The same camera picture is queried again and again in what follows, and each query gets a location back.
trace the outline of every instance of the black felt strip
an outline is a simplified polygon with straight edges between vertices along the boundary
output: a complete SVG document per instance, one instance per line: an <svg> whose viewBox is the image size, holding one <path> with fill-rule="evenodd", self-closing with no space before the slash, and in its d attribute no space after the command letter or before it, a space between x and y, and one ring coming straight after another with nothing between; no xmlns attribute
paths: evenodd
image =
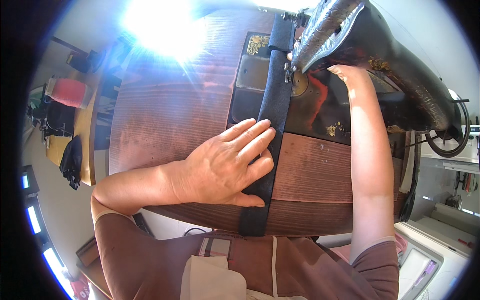
<svg viewBox="0 0 480 300"><path fill-rule="evenodd" d="M285 53L292 51L293 38L295 30L293 23L290 21L284 21L282 16L277 13L273 23L272 34L270 35L270 41L268 42L269 50L279 50Z"/></svg>
<svg viewBox="0 0 480 300"><path fill-rule="evenodd" d="M267 84L258 120L269 119L272 122L271 126L276 130L275 138L268 146L272 153L274 167L270 173L243 190L244 193L257 195L265 201L265 207L245 207L242 209L239 234L243 236L261 237L265 234L278 156L280 155L280 146L282 145L283 129L287 120L288 106L292 93L292 82L285 83L283 66L287 61L284 52L272 50Z"/></svg>

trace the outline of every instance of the window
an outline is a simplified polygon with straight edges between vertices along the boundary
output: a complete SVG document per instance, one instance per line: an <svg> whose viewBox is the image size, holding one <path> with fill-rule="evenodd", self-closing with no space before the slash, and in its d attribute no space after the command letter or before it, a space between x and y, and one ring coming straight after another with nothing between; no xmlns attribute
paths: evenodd
<svg viewBox="0 0 480 300"><path fill-rule="evenodd" d="M49 265L53 276L57 279L58 283L63 287L70 298L74 300L75 298L73 297L73 289L70 285L70 281L62 274L63 270L67 271L67 268L63 265L63 262L48 235L47 228L45 227L37 197L37 193L40 190L32 166L23 167L20 183L24 192L25 216L30 221L29 223L32 228L32 234L35 238L37 247L40 250L38 255L43 254L45 263Z"/></svg>
<svg viewBox="0 0 480 300"><path fill-rule="evenodd" d="M30 187L30 185L28 184L28 176L23 175L22 176L22 188L28 189L29 187Z"/></svg>
<svg viewBox="0 0 480 300"><path fill-rule="evenodd" d="M42 231L40 229L40 224L38 223L38 219L36 218L35 208L33 206L27 208L28 216L30 217L30 224L32 225L33 233L37 234Z"/></svg>
<svg viewBox="0 0 480 300"><path fill-rule="evenodd" d="M465 208L462 208L462 210L466 213L469 213L469 214L473 215L473 212L471 210L468 210L468 209L465 209Z"/></svg>
<svg viewBox="0 0 480 300"><path fill-rule="evenodd" d="M464 211L468 214L474 215L474 216L480 216L480 214L477 214L477 213L472 212L471 210L468 210L468 209L465 209L465 208L462 208L462 211Z"/></svg>
<svg viewBox="0 0 480 300"><path fill-rule="evenodd" d="M47 264L50 266L53 275L55 275L65 292L70 296L72 300L75 300L75 298L73 297L73 289L70 285L70 281L68 281L68 279L66 279L65 276L63 276L62 274L62 270L66 268L62 267L62 265L60 264L60 261L58 260L57 256L53 251L53 248L46 249L43 252L43 256L45 257Z"/></svg>

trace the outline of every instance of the hand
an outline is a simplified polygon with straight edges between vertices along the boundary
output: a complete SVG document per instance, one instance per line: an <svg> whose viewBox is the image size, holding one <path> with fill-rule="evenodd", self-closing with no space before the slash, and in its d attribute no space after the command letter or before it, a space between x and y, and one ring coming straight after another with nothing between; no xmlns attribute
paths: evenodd
<svg viewBox="0 0 480 300"><path fill-rule="evenodd" d="M171 177L181 203L234 204L263 207L256 195L241 191L273 168L268 144L275 137L269 120L244 120L174 162ZM254 163L249 163L260 154Z"/></svg>
<svg viewBox="0 0 480 300"><path fill-rule="evenodd" d="M333 65L327 68L327 70L337 75L347 86L352 84L372 84L372 80L367 71L359 67Z"/></svg>

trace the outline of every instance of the gold floral decal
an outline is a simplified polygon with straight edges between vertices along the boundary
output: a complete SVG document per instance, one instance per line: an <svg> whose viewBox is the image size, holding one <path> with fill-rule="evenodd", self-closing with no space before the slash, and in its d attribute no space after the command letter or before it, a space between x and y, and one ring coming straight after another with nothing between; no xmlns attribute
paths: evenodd
<svg viewBox="0 0 480 300"><path fill-rule="evenodd" d="M328 135L335 136L336 126L330 125L330 126L326 127L326 129L327 129L327 134Z"/></svg>
<svg viewBox="0 0 480 300"><path fill-rule="evenodd" d="M258 49L267 46L269 39L270 37L268 36L251 36L248 42L247 54L258 54Z"/></svg>
<svg viewBox="0 0 480 300"><path fill-rule="evenodd" d="M383 61L383 59L374 59L372 56L370 56L368 63L372 66L372 69L374 70L390 70L390 65L388 64L388 62Z"/></svg>

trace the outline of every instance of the brown t-shirt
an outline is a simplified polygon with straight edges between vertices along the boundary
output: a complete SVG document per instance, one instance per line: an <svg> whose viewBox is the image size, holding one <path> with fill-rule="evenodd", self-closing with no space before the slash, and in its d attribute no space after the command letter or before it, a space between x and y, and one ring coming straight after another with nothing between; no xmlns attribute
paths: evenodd
<svg viewBox="0 0 480 300"><path fill-rule="evenodd" d="M106 214L95 225L105 278L114 299L179 299L192 255L227 257L247 289L273 295L276 247L279 297L392 299L398 297L396 247L386 241L365 250L352 265L310 238L242 237L223 231L156 240L124 216Z"/></svg>

